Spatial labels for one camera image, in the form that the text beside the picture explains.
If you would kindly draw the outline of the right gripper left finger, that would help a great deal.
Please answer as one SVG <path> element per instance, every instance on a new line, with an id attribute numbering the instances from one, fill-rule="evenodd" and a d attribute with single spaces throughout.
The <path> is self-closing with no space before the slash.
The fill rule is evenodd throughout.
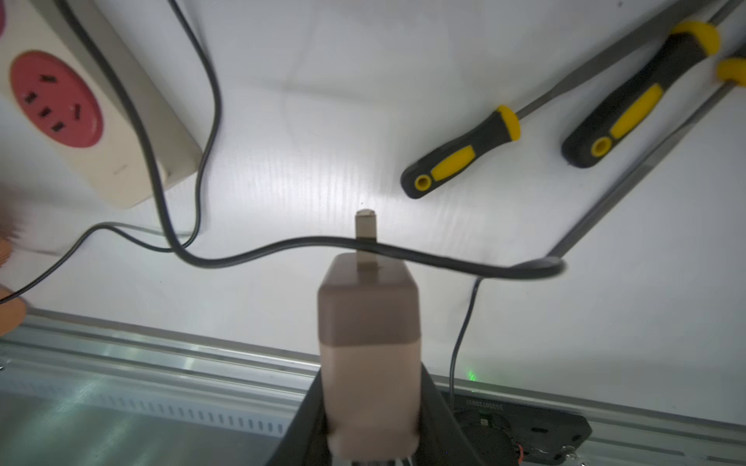
<path id="1" fill-rule="evenodd" d="M 318 372 L 267 466 L 326 465 L 326 410 Z"/>

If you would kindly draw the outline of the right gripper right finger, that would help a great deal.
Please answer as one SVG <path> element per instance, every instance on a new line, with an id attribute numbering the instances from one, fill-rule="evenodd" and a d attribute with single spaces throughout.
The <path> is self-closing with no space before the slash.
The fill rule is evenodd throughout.
<path id="1" fill-rule="evenodd" d="M 416 464 L 484 465 L 462 433 L 425 365 L 421 369 L 420 444 L 416 450 Z"/>

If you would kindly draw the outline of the pink USB charger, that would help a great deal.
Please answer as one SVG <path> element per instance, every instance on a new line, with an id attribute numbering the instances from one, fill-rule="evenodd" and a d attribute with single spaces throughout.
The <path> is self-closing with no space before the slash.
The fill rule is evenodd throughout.
<path id="1" fill-rule="evenodd" d="M 318 335 L 332 455 L 365 465 L 413 456 L 422 332 L 406 264 L 361 250 L 338 254 L 318 291 Z"/>

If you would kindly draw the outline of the beige red power strip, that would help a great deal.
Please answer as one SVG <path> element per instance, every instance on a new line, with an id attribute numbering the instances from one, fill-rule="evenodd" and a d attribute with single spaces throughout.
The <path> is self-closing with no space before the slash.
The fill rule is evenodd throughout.
<path id="1" fill-rule="evenodd" d="M 163 186 L 195 173 L 202 150 L 114 27 L 92 1 L 69 5 L 126 87 Z M 2 2 L 1 94 L 102 200 L 128 209 L 151 197 L 124 107 L 54 2 Z"/>

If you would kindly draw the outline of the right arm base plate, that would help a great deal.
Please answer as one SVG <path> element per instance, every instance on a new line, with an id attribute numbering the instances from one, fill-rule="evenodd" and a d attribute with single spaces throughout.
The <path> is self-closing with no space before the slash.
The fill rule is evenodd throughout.
<path id="1" fill-rule="evenodd" d="M 593 433 L 581 415 L 464 394 L 443 397 L 488 465 L 563 465 Z"/>

